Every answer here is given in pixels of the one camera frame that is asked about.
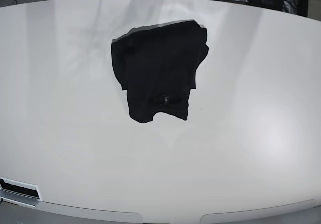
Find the black t-shirt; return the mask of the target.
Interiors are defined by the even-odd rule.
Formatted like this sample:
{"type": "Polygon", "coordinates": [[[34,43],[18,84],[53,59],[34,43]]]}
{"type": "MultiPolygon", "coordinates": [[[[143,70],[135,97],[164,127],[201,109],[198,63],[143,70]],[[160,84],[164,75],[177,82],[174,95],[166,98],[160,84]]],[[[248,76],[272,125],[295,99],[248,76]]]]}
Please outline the black t-shirt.
{"type": "Polygon", "coordinates": [[[182,21],[132,32],[111,44],[114,75],[127,93],[129,115],[140,123],[166,113],[188,118],[196,71],[209,48],[207,29],[182,21]]]}

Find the black power adapter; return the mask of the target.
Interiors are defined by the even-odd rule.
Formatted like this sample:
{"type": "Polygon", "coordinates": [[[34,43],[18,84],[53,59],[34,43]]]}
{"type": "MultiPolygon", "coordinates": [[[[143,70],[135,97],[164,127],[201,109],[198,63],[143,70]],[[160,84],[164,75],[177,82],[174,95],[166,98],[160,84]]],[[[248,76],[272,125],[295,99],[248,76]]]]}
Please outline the black power adapter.
{"type": "Polygon", "coordinates": [[[283,8],[283,0],[248,0],[248,4],[255,7],[267,8],[281,11],[283,8]]]}

